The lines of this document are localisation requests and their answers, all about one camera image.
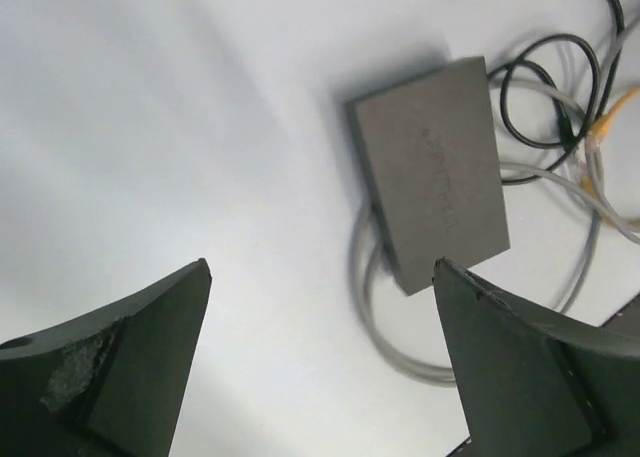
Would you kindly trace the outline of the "black network switch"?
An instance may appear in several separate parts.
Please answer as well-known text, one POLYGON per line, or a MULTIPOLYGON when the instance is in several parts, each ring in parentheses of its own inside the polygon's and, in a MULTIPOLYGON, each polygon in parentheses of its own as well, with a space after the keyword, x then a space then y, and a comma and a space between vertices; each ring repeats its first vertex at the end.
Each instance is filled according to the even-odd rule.
POLYGON ((473 267, 510 248, 483 57, 466 57, 345 106, 383 247, 406 295, 445 257, 473 267))

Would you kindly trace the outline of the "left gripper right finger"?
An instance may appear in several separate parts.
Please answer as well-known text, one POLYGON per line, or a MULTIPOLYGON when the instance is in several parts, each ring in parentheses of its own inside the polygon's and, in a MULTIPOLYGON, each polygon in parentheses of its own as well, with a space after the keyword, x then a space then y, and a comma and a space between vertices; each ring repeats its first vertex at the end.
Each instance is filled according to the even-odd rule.
POLYGON ((639 337, 577 321, 448 259, 434 290, 476 456, 636 456, 639 337))

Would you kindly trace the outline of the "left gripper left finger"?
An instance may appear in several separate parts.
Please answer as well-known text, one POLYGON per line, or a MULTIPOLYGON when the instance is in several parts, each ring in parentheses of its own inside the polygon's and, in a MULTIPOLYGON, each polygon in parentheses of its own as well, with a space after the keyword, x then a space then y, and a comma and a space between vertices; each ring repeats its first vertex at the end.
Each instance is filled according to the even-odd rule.
POLYGON ((1 346, 4 456, 169 454, 207 309, 199 259, 1 346))

